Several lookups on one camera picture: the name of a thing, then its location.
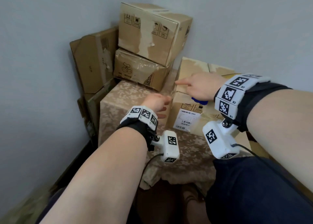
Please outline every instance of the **flattened cardboard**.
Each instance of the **flattened cardboard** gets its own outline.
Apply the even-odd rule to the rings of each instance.
[[[182,58],[180,69],[176,79],[183,79],[191,76],[194,73],[199,72],[217,72],[219,75],[229,77],[235,75],[235,71],[226,67],[208,64],[202,61]],[[179,110],[184,109],[190,112],[201,114],[200,118],[195,120],[195,123],[190,127],[190,133],[198,136],[203,136],[202,127],[212,120],[223,120],[223,116],[220,112],[214,109],[214,102],[209,102],[206,106],[196,103],[191,99],[191,96],[187,94],[187,85],[177,85],[173,90],[173,101],[169,117],[167,119],[166,127],[175,128],[174,124],[178,116]]]
[[[122,3],[119,47],[167,66],[183,49],[192,20],[154,4]]]
[[[84,93],[98,92],[113,78],[117,43],[117,27],[70,42]]]
[[[114,77],[129,79],[160,91],[173,63],[165,67],[123,49],[115,53]]]
[[[110,79],[104,87],[95,94],[84,94],[89,117],[94,124],[97,134],[99,133],[100,101],[116,86],[114,78]]]

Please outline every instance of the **beige patterned cloth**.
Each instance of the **beige patterned cloth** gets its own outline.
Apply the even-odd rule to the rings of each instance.
[[[171,71],[160,92],[161,94],[171,94],[176,74],[177,70]],[[151,92],[155,91],[135,82],[122,80],[104,97],[100,103],[99,146],[112,135],[126,112],[132,106],[140,105],[146,95]],[[157,134],[163,133],[165,123],[166,119],[159,119]],[[147,167],[140,187],[148,189],[162,178],[171,184],[187,184],[194,182],[203,193],[206,193],[215,180],[215,168],[212,162],[214,157],[205,138],[176,129],[168,130],[175,131],[177,134],[180,158],[173,164],[163,163],[156,158]],[[248,143],[245,133],[241,133],[240,139],[241,144],[243,144],[245,140]],[[154,152],[147,152],[146,162],[158,153],[157,147],[155,147]]]

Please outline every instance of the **forearm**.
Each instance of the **forearm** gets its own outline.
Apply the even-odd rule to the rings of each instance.
[[[313,191],[313,93],[279,90],[250,112],[253,137],[307,188]]]
[[[42,223],[125,223],[146,154],[139,132],[117,130],[81,166]]]

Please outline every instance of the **hand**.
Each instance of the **hand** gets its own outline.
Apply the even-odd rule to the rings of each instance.
[[[171,101],[170,96],[163,96],[161,94],[149,94],[141,104],[152,109],[155,113],[166,110],[164,105],[168,105]],[[165,114],[157,114],[158,118],[166,118]]]
[[[227,80],[216,72],[203,72],[177,80],[175,83],[188,85],[187,93],[197,100],[212,101]]]

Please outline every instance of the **wire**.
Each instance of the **wire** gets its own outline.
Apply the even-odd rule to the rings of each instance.
[[[141,174],[141,178],[140,178],[140,180],[139,180],[138,188],[137,188],[137,191],[136,191],[136,194],[135,194],[135,207],[136,207],[136,209],[137,209],[138,189],[139,189],[139,186],[140,186],[140,183],[141,183],[141,179],[142,179],[142,177],[143,177],[143,174],[144,174],[144,172],[145,172],[147,166],[150,164],[150,162],[151,162],[154,158],[156,158],[156,157],[158,157],[158,156],[162,156],[162,155],[164,155],[164,153],[161,153],[161,154],[158,154],[158,155],[155,155],[154,157],[152,157],[152,158],[146,163],[146,166],[143,168],[143,171],[142,171],[142,174]]]
[[[233,144],[231,145],[232,147],[241,147],[244,148],[246,151],[249,151],[252,155],[254,155],[259,161],[264,163],[270,170],[272,170],[276,175],[278,175],[282,180],[284,180],[293,190],[295,190],[305,201],[307,201],[312,207],[313,207],[313,202],[305,196],[302,192],[300,192],[293,183],[290,182],[289,179],[287,179],[284,175],[282,175],[278,170],[276,170],[272,165],[267,163],[264,159],[262,159],[260,156],[258,156],[256,153],[253,151],[249,150],[247,147],[244,147],[241,144]]]

